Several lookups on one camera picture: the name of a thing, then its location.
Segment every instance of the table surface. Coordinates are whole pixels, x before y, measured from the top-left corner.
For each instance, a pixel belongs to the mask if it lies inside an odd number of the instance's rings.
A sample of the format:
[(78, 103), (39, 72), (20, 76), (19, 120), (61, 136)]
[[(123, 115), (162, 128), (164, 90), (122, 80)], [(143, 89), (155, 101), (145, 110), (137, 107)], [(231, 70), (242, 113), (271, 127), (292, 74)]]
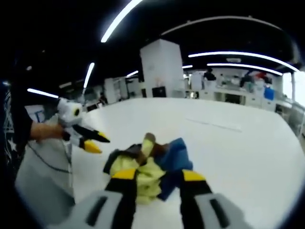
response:
[[(86, 114), (85, 122), (103, 131), (110, 144), (103, 154), (73, 150), (76, 202), (104, 189), (109, 176), (103, 166), (109, 153), (140, 143), (147, 132), (160, 144), (182, 137), (194, 170), (214, 193), (222, 193), (244, 213), (255, 229), (282, 223), (305, 181), (305, 157), (288, 124), (276, 113), (205, 100), (132, 99)], [(179, 190), (166, 202), (138, 206), (133, 228), (183, 228)]]

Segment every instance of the yellow cloth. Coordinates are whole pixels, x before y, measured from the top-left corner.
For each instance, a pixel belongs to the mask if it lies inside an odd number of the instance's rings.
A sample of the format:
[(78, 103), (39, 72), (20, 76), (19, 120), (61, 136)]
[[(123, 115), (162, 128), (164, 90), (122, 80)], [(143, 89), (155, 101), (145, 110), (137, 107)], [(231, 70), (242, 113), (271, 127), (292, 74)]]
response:
[(136, 202), (139, 204), (149, 204), (161, 193), (159, 187), (160, 178), (165, 172), (155, 164), (152, 157), (147, 159), (146, 165), (140, 167), (135, 159), (127, 156), (118, 156), (111, 166), (110, 175), (113, 176), (118, 171), (129, 168), (137, 168), (139, 171), (137, 176)]

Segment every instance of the cable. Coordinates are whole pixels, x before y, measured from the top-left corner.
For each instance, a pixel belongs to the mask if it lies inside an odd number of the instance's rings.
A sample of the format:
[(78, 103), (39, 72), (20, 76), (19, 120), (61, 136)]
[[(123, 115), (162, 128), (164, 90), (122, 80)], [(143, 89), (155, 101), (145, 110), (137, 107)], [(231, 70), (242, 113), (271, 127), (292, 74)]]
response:
[(48, 166), (49, 168), (51, 168), (51, 169), (53, 169), (53, 170), (55, 170), (55, 171), (58, 171), (58, 172), (71, 174), (68, 170), (61, 169), (61, 168), (56, 168), (56, 167), (50, 165), (49, 163), (47, 163), (47, 162), (37, 153), (37, 151), (36, 151), (35, 149), (33, 149), (33, 147), (31, 147), (30, 144), (27, 144), (27, 145), (28, 145), (28, 147), (30, 147), (30, 148), (33, 150), (34, 154), (35, 154), (35, 155), (36, 155), (36, 156), (37, 156), (46, 166)]

